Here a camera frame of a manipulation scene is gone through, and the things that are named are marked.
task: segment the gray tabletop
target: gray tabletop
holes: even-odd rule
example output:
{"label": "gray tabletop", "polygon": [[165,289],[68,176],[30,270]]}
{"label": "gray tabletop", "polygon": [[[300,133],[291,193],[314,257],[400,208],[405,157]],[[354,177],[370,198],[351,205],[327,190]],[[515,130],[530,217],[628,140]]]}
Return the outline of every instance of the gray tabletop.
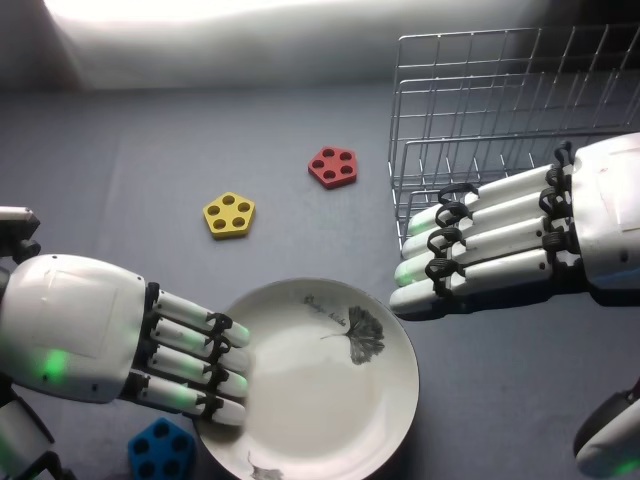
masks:
{"label": "gray tabletop", "polygon": [[[44,252],[121,265],[223,310],[276,280],[340,280],[383,302],[400,260],[386,165],[391,87],[0,96],[0,204],[33,208]],[[306,172],[356,151],[355,185]],[[202,207],[256,202],[248,238],[217,243]],[[588,295],[404,323],[420,365],[416,420],[379,479],[578,479],[588,413],[640,373],[635,309]],[[159,416],[21,389],[80,479],[127,478],[126,444]],[[193,432],[184,417],[170,419]],[[229,475],[200,449],[195,478]]]}

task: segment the blue pentagon block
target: blue pentagon block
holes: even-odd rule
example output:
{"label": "blue pentagon block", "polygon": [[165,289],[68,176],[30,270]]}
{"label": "blue pentagon block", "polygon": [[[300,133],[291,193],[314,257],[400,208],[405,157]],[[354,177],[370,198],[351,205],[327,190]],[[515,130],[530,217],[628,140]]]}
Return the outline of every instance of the blue pentagon block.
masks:
{"label": "blue pentagon block", "polygon": [[135,480],[184,480],[193,462],[193,437],[160,418],[129,441],[129,462]]}

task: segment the metal wire rack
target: metal wire rack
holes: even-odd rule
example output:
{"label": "metal wire rack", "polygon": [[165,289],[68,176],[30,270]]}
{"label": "metal wire rack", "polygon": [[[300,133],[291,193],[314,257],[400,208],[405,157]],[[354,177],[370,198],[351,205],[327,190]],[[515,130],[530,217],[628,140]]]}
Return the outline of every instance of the metal wire rack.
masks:
{"label": "metal wire rack", "polygon": [[454,182],[478,185],[639,129],[640,25],[401,37],[389,131],[400,245]]}

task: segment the white plate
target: white plate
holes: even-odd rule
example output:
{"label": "white plate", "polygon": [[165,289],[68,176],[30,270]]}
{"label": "white plate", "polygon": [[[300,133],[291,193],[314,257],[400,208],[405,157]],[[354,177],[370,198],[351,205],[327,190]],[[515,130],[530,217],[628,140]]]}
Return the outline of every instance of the white plate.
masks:
{"label": "white plate", "polygon": [[389,459],[419,391],[415,352],[389,310],[343,283],[297,279],[226,313],[251,330],[247,422],[196,425],[224,468],[243,480],[360,480]]}

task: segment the yellow object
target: yellow object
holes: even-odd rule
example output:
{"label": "yellow object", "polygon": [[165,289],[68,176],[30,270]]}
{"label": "yellow object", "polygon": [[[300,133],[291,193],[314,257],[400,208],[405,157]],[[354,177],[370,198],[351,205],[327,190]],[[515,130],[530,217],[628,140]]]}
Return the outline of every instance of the yellow object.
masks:
{"label": "yellow object", "polygon": [[227,192],[202,209],[216,240],[243,237],[249,233],[256,204],[237,193]]}

